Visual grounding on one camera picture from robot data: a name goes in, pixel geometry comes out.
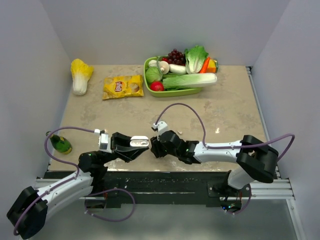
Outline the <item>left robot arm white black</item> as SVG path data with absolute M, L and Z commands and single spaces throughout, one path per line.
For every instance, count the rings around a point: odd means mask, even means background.
M 82 153 L 76 171 L 50 185 L 22 190 L 6 214 L 13 234 L 27 240 L 37 234 L 56 212 L 85 196 L 99 196 L 105 164 L 116 159 L 129 163 L 149 149 L 146 136 L 108 135 L 99 131 L 98 150 Z

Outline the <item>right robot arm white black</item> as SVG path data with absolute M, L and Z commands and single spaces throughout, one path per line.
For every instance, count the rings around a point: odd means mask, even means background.
M 169 130 L 150 139 L 151 152 L 156 158 L 167 155 L 192 165 L 208 162 L 227 162 L 238 164 L 231 170 L 223 183 L 223 192 L 235 196 L 244 186 L 258 181 L 270 184 L 279 153 L 267 143 L 252 135 L 244 135 L 241 140 L 229 143 L 206 143 L 184 141 L 174 131 Z

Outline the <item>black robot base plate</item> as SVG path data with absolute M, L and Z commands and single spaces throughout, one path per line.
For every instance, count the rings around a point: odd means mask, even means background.
M 107 171 L 93 182 L 89 197 L 104 197 L 107 208 L 123 204 L 204 205 L 239 210 L 250 186 L 227 187 L 228 172 Z

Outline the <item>white earbud charging case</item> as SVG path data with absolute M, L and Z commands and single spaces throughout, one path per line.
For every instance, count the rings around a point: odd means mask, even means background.
M 148 147 L 149 146 L 149 138 L 147 136 L 135 135 L 130 138 L 129 142 L 131 147 Z

